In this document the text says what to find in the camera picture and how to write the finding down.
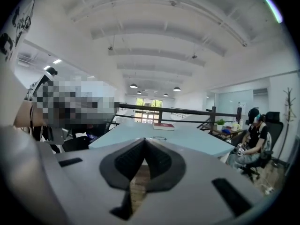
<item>gray pants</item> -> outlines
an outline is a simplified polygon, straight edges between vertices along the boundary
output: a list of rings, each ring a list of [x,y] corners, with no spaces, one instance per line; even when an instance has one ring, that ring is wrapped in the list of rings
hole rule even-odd
[[[260,153],[255,153],[251,155],[243,155],[243,156],[238,156],[236,154],[231,154],[229,155],[227,159],[227,164],[231,166],[233,169],[239,169],[242,166],[253,163],[256,160],[258,160],[260,157]]]

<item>pixelated area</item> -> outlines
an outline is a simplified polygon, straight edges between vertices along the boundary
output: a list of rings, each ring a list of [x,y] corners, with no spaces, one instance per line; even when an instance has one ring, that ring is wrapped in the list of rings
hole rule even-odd
[[[107,123],[117,112],[114,90],[98,81],[47,81],[34,101],[46,123],[55,128]]]

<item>railing post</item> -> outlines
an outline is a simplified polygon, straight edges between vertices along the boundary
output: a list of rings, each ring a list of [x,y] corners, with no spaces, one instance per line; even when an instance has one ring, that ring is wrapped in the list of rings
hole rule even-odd
[[[161,123],[162,119],[163,119],[163,112],[159,111],[158,122]]]
[[[210,134],[212,134],[212,130],[213,130],[214,125],[215,125],[215,119],[216,119],[216,107],[212,107],[211,115],[210,115],[210,121],[211,121]]]
[[[238,123],[240,123],[241,118],[242,118],[242,108],[238,107],[238,113],[237,113],[237,116],[235,117],[235,119],[238,121]]]

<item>black t-shirt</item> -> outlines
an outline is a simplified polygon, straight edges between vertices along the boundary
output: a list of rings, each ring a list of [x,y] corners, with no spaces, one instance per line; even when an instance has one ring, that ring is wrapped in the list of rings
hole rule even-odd
[[[254,148],[260,138],[267,139],[268,135],[268,127],[264,126],[261,130],[261,133],[259,133],[259,127],[249,127],[249,133],[250,133],[250,141],[248,143],[248,146],[250,148]]]

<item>window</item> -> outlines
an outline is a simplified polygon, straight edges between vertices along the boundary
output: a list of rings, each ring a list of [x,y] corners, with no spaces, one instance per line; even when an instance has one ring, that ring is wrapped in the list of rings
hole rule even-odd
[[[148,107],[163,107],[163,101],[162,100],[154,100],[154,99],[146,99],[146,98],[137,98],[136,105],[137,106],[148,106]],[[152,124],[153,122],[158,122],[157,120],[153,120],[153,119],[159,118],[159,112],[136,109],[135,117],[138,117],[138,118],[135,118],[136,122]]]

